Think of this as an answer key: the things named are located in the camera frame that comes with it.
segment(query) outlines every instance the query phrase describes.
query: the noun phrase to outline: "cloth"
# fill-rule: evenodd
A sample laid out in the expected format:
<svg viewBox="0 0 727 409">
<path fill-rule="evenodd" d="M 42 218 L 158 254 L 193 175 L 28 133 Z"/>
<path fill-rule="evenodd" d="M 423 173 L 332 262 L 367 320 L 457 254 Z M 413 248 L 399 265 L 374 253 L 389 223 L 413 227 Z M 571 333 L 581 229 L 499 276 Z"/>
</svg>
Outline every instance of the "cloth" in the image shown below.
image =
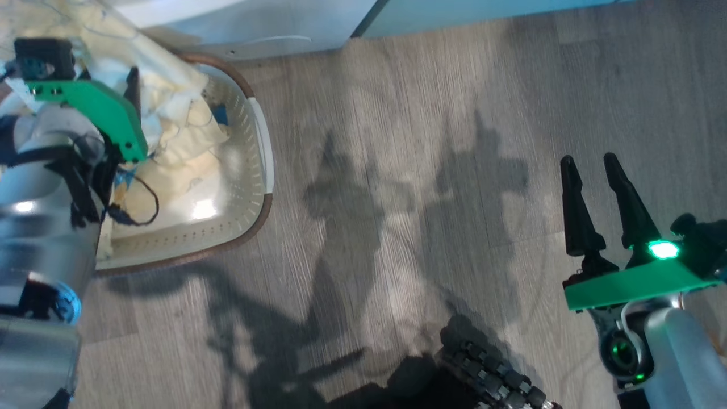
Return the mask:
<svg viewBox="0 0 727 409">
<path fill-rule="evenodd" d="M 151 159 L 135 170 L 158 195 L 162 207 L 219 168 L 210 153 L 228 139 L 201 96 L 208 78 L 143 36 L 96 0 L 0 0 L 0 66 L 15 59 L 17 37 L 70 39 L 77 71 L 123 93 L 131 67 L 140 72 L 141 125 Z M 38 111 L 38 103 L 19 79 L 7 80 L 13 95 L 0 104 L 0 116 Z M 143 185 L 125 181 L 114 199 L 137 221 L 154 211 Z M 108 258 L 112 223 L 102 226 L 98 258 Z"/>
</svg>

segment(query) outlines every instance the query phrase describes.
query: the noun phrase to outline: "green bracket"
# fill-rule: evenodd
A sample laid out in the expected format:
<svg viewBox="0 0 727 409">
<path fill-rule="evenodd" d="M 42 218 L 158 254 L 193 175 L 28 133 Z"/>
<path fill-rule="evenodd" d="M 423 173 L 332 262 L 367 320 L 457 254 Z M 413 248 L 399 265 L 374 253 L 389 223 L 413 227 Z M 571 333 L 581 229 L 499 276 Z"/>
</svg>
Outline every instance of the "green bracket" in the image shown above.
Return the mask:
<svg viewBox="0 0 727 409">
<path fill-rule="evenodd" d="M 103 83 L 78 81 L 26 81 L 37 100 L 67 103 L 85 115 L 119 147 L 126 162 L 146 160 L 148 147 L 139 114 L 132 103 Z"/>
<path fill-rule="evenodd" d="M 568 309 L 580 311 L 648 300 L 719 284 L 722 282 L 717 279 L 705 280 L 697 277 L 677 258 L 670 258 L 570 285 L 565 292 Z"/>
</svg>

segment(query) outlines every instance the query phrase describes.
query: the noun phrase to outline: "black cable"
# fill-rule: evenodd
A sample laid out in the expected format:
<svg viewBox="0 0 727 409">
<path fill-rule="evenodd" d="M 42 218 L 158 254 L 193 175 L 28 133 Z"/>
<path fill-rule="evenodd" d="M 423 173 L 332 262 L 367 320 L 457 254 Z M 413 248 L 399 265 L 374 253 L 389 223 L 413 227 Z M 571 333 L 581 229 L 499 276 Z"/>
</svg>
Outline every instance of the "black cable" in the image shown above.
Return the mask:
<svg viewBox="0 0 727 409">
<path fill-rule="evenodd" d="M 125 169 L 118 168 L 117 170 L 121 173 L 131 174 L 130 171 L 125 170 Z M 157 196 L 156 192 L 144 180 L 142 180 L 140 177 L 136 176 L 135 174 L 131 174 L 131 175 L 137 182 L 144 185 L 146 190 L 149 191 L 151 196 L 154 197 L 154 205 L 156 206 L 156 210 L 154 211 L 154 214 L 151 216 L 151 218 L 148 221 L 140 223 L 140 222 L 137 222 L 134 219 L 132 219 L 132 217 L 129 215 L 129 213 L 122 210 L 121 206 L 119 206 L 116 203 L 112 203 L 108 207 L 108 209 L 106 209 L 106 211 L 108 212 L 108 215 L 112 219 L 114 219 L 114 221 L 117 223 L 125 224 L 127 226 L 137 226 L 137 227 L 149 226 L 150 224 L 152 224 L 152 222 L 154 222 L 154 220 L 156 220 L 156 216 L 159 215 L 159 209 L 160 209 L 159 196 Z"/>
<path fill-rule="evenodd" d="M 82 135 L 79 138 L 76 138 L 76 139 L 73 140 L 73 149 L 74 150 L 78 146 L 78 141 L 80 139 L 93 139 L 93 140 L 96 140 L 96 141 L 98 141 L 100 143 L 103 143 L 102 140 L 96 138 L 94 135 Z M 145 222 L 138 222 L 138 221 L 134 220 L 127 211 L 121 209 L 121 206 L 119 206 L 116 203 L 109 204 L 105 208 L 106 213 L 115 222 L 120 223 L 120 224 L 124 224 L 125 226 L 136 226 L 136 227 L 149 226 L 150 224 L 152 224 L 152 222 L 154 222 L 154 220 L 156 220 L 156 217 L 159 216 L 159 210 L 160 210 L 159 196 L 157 196 L 156 192 L 144 180 L 142 180 L 141 178 L 139 178 L 135 174 L 131 173 L 130 171 L 125 170 L 125 169 L 119 167 L 119 168 L 116 169 L 116 172 L 124 173 L 124 174 L 127 174 L 127 175 L 128 174 L 131 174 L 132 177 L 137 182 L 141 183 L 144 186 L 144 188 L 146 188 L 146 190 L 149 191 L 149 193 L 151 194 L 151 196 L 154 198 L 154 205 L 155 205 L 156 209 L 154 211 L 154 214 L 151 216 L 151 218 L 148 221 L 145 221 Z"/>
</svg>

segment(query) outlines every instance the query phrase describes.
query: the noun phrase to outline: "brown basket rim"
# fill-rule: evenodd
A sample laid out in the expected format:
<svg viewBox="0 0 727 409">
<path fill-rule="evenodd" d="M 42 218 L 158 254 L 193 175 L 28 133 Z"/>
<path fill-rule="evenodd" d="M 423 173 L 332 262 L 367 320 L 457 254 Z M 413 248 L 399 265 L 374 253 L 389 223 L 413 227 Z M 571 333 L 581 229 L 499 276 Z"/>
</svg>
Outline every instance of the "brown basket rim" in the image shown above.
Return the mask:
<svg viewBox="0 0 727 409">
<path fill-rule="evenodd" d="M 204 64 L 211 67 L 215 67 L 223 73 L 227 74 L 242 90 L 246 98 L 254 98 L 255 94 L 248 84 L 247 80 L 240 74 L 233 66 L 225 61 L 212 57 L 211 55 L 205 54 L 181 54 L 179 57 L 190 64 Z M 134 266 L 116 267 L 113 269 L 97 270 L 96 277 L 116 277 L 125 274 L 138 273 L 147 270 L 156 269 L 168 269 L 173 266 L 180 266 L 182 264 L 192 263 L 194 261 L 202 260 L 203 258 L 212 257 L 213 255 L 232 250 L 233 248 L 240 247 L 242 244 L 248 242 L 255 234 L 257 234 L 262 225 L 268 219 L 270 214 L 270 208 L 273 205 L 273 194 L 265 194 L 262 198 L 262 209 L 260 214 L 257 216 L 255 222 L 250 226 L 246 232 L 240 237 L 230 240 L 229 242 L 222 243 L 204 250 L 198 250 L 185 255 L 179 255 L 177 257 L 167 258 L 166 260 L 153 261 L 150 263 L 136 264 Z"/>
</svg>

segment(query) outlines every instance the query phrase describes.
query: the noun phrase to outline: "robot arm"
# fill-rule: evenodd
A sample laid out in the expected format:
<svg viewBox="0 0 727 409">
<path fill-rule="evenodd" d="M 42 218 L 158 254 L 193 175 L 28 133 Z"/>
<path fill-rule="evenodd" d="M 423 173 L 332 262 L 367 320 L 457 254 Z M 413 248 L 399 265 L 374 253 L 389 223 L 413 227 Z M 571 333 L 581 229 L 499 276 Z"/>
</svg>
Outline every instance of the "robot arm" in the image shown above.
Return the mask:
<svg viewBox="0 0 727 409">
<path fill-rule="evenodd" d="M 36 116 L 0 121 L 0 162 L 7 166 L 0 180 L 3 409 L 68 406 L 81 351 L 75 324 L 95 273 L 113 178 L 127 157 L 145 156 L 145 144 L 115 139 L 92 121 L 98 110 L 89 112 L 87 104 L 79 104 L 79 98 L 95 92 L 100 95 L 96 104 L 106 98 L 101 114 L 109 109 L 134 112 L 134 104 L 102 84 L 74 81 L 70 49 L 54 39 L 16 41 L 23 79 L 37 98 L 56 103 L 46 104 Z M 139 121 L 131 115 L 125 120 Z M 126 157 L 119 143 L 127 147 Z"/>
<path fill-rule="evenodd" d="M 581 195 L 573 158 L 561 161 L 566 252 L 584 256 L 582 270 L 563 282 L 571 310 L 588 311 L 601 361 L 616 381 L 624 409 L 727 408 L 727 368 L 680 294 L 717 285 L 727 266 L 727 221 L 697 223 L 683 215 L 661 238 L 633 184 L 613 154 L 604 157 L 624 234 L 633 255 L 626 269 L 604 259 Z"/>
</svg>

